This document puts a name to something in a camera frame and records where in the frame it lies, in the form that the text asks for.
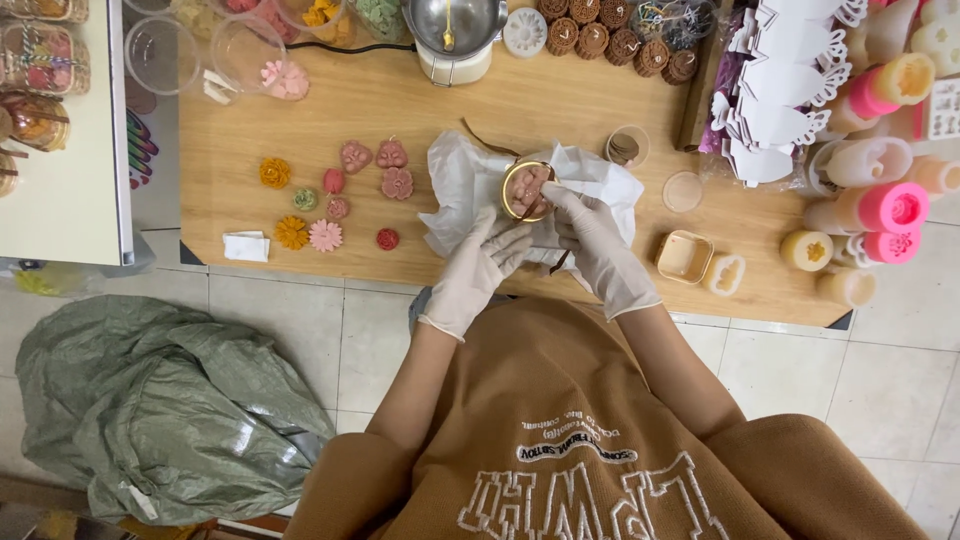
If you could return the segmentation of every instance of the person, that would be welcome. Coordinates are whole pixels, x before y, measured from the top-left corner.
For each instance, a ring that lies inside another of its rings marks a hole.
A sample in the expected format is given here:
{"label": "person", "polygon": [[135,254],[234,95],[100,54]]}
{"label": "person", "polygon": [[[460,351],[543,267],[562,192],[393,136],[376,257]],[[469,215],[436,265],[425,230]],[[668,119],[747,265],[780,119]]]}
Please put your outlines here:
{"label": "person", "polygon": [[488,306],[530,227],[479,211],[366,432],[321,451],[284,538],[925,538],[823,422],[747,422],[605,204],[542,193],[603,312]]}

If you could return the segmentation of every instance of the hand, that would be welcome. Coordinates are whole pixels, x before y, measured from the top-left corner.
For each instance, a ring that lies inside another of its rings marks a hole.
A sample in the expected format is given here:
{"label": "hand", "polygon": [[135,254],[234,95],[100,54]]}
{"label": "hand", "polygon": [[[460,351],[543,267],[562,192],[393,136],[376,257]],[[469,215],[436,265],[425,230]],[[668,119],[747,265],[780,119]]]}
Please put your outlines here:
{"label": "hand", "polygon": [[577,269],[603,301],[608,321],[663,303],[647,269],[620,236],[606,203],[553,183],[544,184],[541,193],[557,205],[560,247],[577,258]]}
{"label": "hand", "polygon": [[495,221],[494,207],[480,209],[467,237],[447,260],[423,315],[418,317],[461,343],[473,319],[487,306],[496,288],[517,270],[533,244],[530,225],[514,227],[510,221],[494,225]]}

